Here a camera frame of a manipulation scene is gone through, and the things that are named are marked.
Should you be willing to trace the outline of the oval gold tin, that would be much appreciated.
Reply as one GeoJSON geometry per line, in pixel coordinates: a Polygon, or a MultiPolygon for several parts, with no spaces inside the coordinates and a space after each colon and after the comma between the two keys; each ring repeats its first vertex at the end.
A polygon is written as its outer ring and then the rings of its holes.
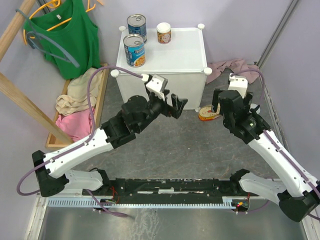
{"type": "Polygon", "coordinates": [[[211,120],[219,118],[220,116],[221,115],[220,115],[220,105],[219,104],[217,106],[217,111],[215,111],[215,112],[212,111],[211,105],[201,107],[198,112],[198,118],[201,121],[211,121],[211,120]]]}

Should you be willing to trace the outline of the blue can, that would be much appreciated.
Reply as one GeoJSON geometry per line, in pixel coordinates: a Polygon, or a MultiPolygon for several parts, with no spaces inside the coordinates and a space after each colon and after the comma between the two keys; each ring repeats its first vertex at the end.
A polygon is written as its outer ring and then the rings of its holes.
{"type": "Polygon", "coordinates": [[[144,43],[147,42],[146,17],[142,14],[132,14],[127,18],[129,34],[142,36],[144,43]]]}
{"type": "Polygon", "coordinates": [[[129,66],[137,68],[146,62],[144,39],[139,34],[129,34],[123,39],[126,62],[129,66]]]}

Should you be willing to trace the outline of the orange can white lid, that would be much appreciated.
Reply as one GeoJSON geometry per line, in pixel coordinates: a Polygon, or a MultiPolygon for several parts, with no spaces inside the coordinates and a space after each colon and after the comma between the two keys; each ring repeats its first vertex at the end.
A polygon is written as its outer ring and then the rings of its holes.
{"type": "Polygon", "coordinates": [[[160,44],[168,44],[171,41],[171,25],[161,22],[156,26],[157,40],[160,44]]]}

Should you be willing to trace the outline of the green can white lid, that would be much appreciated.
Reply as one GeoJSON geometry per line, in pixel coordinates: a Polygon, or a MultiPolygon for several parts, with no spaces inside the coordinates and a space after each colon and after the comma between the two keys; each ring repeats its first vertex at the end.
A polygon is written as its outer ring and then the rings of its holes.
{"type": "Polygon", "coordinates": [[[250,104],[250,109],[256,110],[256,113],[259,114],[261,112],[261,108],[260,105],[255,104],[255,103],[251,103],[250,104]]]}

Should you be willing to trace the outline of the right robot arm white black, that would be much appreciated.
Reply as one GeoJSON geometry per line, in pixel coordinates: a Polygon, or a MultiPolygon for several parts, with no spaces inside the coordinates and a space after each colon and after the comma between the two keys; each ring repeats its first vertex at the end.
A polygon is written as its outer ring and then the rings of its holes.
{"type": "Polygon", "coordinates": [[[253,94],[216,89],[212,110],[219,111],[223,126],[258,153],[280,178],[275,183],[241,169],[229,183],[236,196],[244,192],[261,196],[279,206],[292,221],[300,222],[320,204],[320,181],[305,170],[280,143],[270,125],[251,108],[253,94]]]}

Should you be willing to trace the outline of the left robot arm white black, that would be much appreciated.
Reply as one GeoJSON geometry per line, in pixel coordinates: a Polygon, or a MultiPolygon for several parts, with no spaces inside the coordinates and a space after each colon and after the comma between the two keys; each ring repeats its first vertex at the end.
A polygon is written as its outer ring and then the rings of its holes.
{"type": "Polygon", "coordinates": [[[171,94],[172,105],[149,92],[149,99],[134,95],[121,106],[114,117],[97,128],[93,136],[86,136],[60,150],[32,154],[35,175],[42,197],[54,196],[67,189],[89,189],[106,195],[111,183],[104,170],[72,171],[72,168],[101,153],[112,151],[136,138],[159,115],[178,119],[188,102],[171,94]]]}

